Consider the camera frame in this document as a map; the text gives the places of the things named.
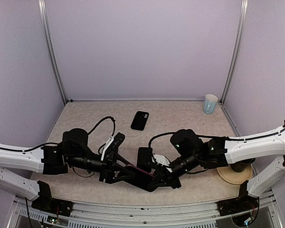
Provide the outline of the purple phone back up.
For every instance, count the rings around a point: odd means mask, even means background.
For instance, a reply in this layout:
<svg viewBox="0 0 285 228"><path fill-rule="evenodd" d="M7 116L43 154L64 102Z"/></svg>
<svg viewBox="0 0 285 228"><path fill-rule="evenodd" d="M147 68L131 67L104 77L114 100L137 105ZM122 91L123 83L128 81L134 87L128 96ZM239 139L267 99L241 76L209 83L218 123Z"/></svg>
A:
<svg viewBox="0 0 285 228"><path fill-rule="evenodd" d="M149 185L153 180L153 175L150 173L129 164L126 165L125 168L134 173L132 179L125 180L126 183L148 192L153 192L157 189L157 187L151 187Z"/></svg>

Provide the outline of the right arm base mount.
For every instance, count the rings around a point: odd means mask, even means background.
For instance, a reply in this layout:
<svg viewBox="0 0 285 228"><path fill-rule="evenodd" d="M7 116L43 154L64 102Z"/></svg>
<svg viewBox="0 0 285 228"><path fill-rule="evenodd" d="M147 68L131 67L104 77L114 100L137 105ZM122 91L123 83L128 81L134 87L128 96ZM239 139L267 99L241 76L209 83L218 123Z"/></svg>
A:
<svg viewBox="0 0 285 228"><path fill-rule="evenodd" d="M220 216L236 214L259 207L259 197L254 198L248 195L247 184L248 181L245 181L240 185L237 197L217 202Z"/></svg>

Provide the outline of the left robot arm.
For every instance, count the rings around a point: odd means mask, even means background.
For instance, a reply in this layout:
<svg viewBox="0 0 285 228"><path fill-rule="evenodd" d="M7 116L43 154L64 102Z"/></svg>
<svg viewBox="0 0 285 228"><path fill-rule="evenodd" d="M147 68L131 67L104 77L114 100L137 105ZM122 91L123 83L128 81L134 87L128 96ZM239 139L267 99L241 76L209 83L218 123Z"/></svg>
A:
<svg viewBox="0 0 285 228"><path fill-rule="evenodd" d="M99 180L116 183L130 180L135 174L117 163L129 163L117 155L118 147L125 135L118 133L105 144L102 155L95 154L88 147L89 134L75 128L63 133L62 142L44 143L34 148L0 145L0 185L19 195L38 201L46 211L57 207L57 200L51 196L50 187L42 181L30 181L8 171L9 168L28 170L43 175L68 173L69 168L79 168L88 172L98 172Z"/></svg>

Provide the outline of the right aluminium frame post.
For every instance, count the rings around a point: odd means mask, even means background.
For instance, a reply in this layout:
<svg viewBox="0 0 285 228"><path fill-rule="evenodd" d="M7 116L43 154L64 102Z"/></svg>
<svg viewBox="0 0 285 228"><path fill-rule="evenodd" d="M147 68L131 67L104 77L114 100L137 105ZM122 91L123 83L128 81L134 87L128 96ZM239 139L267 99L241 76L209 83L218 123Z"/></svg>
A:
<svg viewBox="0 0 285 228"><path fill-rule="evenodd" d="M238 56L240 53L242 37L244 34L245 23L246 23L246 18L247 18L248 3L249 3L249 0L241 1L241 8L240 8L240 15L239 15L238 27L237 27L237 32L236 32L235 44L234 44L234 48L233 48L233 52L231 56L230 66L228 68L227 79L226 79L223 93L220 99L220 103L222 105L225 105L227 102L227 97L228 97L228 94L229 94L229 91L232 85L232 80L233 80L235 69L237 66L237 60L238 60Z"/></svg>

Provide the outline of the left aluminium frame post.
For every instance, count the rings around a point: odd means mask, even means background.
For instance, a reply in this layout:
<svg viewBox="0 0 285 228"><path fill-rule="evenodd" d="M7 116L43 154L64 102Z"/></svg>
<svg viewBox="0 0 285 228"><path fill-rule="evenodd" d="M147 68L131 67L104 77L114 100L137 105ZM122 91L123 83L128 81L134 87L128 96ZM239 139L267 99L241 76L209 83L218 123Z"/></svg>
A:
<svg viewBox="0 0 285 228"><path fill-rule="evenodd" d="M67 95L63 86L63 82L60 76L60 72L57 65L57 60L55 56L54 46L51 39L51 33L50 33L50 25L48 21L48 15L47 15L47 8L46 8L46 1L45 0L38 0L38 8L39 13L41 17L42 27L45 35L46 45L47 45L47 51L50 59L50 63L52 66L52 70L54 73L55 82L57 84L57 88L59 91L60 98L62 100L63 105L66 105L68 102Z"/></svg>

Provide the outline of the beige plate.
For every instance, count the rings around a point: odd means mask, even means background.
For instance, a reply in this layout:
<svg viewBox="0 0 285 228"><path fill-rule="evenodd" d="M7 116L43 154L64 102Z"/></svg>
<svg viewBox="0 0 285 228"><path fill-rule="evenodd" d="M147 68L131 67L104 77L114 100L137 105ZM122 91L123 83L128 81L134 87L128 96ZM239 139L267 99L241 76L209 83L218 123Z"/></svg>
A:
<svg viewBox="0 0 285 228"><path fill-rule="evenodd" d="M251 165L247 166L242 172L236 172L230 166L219 167L217 172L224 181L233 185L241 185L251 179L253 175Z"/></svg>

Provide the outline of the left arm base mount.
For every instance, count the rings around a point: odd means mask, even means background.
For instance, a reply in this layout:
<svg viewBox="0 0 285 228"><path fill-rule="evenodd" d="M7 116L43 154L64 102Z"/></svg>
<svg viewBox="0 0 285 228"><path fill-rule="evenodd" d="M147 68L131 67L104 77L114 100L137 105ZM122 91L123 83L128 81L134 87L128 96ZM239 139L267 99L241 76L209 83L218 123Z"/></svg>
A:
<svg viewBox="0 0 285 228"><path fill-rule="evenodd" d="M38 197L35 200L31 200L31 207L58 216L70 217L73 202L53 198L50 186L47 183L39 180L37 184L39 186Z"/></svg>

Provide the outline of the light blue mug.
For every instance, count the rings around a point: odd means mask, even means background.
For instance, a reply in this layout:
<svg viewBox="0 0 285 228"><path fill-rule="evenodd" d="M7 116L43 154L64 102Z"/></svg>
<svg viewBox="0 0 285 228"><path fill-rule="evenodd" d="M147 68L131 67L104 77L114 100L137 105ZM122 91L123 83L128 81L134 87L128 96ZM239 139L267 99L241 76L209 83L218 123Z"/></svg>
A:
<svg viewBox="0 0 285 228"><path fill-rule="evenodd" d="M205 114L213 114L218 103L218 98L213 94L205 95L203 112Z"/></svg>

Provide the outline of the aluminium frame post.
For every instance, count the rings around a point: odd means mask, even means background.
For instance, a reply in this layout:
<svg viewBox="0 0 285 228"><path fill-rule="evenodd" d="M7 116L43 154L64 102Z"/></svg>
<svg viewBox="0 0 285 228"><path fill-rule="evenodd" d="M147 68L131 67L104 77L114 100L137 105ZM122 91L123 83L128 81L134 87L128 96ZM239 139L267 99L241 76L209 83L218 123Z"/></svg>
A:
<svg viewBox="0 0 285 228"><path fill-rule="evenodd" d="M47 8L46 8L46 1L45 0L38 0L38 8L39 13L41 17L42 27L45 35L46 45L47 45L47 51L50 59L50 63L52 66L52 70L54 73L55 82L57 84L57 88L59 91L60 98L62 100L63 105L66 105L68 102L67 95L63 86L63 82L60 76L60 72L57 65L57 60L55 56L54 46L51 39L51 33L50 33L50 25L48 21L48 15L47 15Z"/></svg>
<svg viewBox="0 0 285 228"><path fill-rule="evenodd" d="M247 18L248 3L249 3L249 0L241 1L241 8L240 8L240 15L239 15L238 27L237 27L237 32L236 32L235 44L234 44L234 48L233 48L233 52L231 56L230 66L228 68L227 79L226 79L223 93L220 99L220 103L222 105L225 105L227 102L227 97L228 97L228 94L229 94L229 91L232 85L232 80L233 80L235 69L237 66L237 60L238 60L238 56L240 53L242 37L244 34L245 23L246 23L246 18Z"/></svg>

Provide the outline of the black phone case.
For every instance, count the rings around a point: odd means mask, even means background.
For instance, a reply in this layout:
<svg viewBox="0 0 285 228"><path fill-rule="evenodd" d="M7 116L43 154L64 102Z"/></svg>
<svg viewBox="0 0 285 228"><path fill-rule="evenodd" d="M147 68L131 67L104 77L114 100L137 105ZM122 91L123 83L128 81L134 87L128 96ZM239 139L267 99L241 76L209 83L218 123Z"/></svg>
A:
<svg viewBox="0 0 285 228"><path fill-rule="evenodd" d="M148 112L137 111L131 123L131 129L137 131L143 131L145 129L148 117L149 117Z"/></svg>

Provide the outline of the dark green mug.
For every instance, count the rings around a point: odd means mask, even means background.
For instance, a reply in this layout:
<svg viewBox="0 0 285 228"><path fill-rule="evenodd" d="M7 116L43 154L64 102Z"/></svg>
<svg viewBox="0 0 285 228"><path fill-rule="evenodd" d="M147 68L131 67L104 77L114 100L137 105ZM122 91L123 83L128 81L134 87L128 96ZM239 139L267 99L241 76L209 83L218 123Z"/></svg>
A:
<svg viewBox="0 0 285 228"><path fill-rule="evenodd" d="M256 159L246 159L230 164L230 167L235 172L243 172L248 166L250 166Z"/></svg>

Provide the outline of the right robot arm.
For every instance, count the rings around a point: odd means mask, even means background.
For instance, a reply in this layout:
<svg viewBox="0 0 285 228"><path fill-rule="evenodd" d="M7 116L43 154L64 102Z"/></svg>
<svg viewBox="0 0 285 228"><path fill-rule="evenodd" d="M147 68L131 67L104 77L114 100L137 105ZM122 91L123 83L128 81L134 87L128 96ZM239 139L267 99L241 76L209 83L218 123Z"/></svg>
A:
<svg viewBox="0 0 285 228"><path fill-rule="evenodd" d="M202 138L191 129L173 132L170 142L180 157L172 162L160 162L154 158L157 167L148 187L179 188L179 177L197 166L210 170L252 162L259 157L276 156L262 172L241 185L233 206L243 211L252 203L252 198L261 196L285 177L285 121L283 126L264 133L242 137L211 136L208 142L203 142Z"/></svg>

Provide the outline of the white-edged phone screen up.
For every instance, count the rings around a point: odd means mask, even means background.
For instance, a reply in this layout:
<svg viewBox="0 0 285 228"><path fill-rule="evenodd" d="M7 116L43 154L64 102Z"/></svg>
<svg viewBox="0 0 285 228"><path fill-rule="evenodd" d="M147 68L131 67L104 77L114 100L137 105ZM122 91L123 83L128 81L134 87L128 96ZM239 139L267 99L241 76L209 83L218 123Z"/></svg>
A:
<svg viewBox="0 0 285 228"><path fill-rule="evenodd" d="M153 160L152 148L139 147L137 152L136 167L139 171L152 174Z"/></svg>

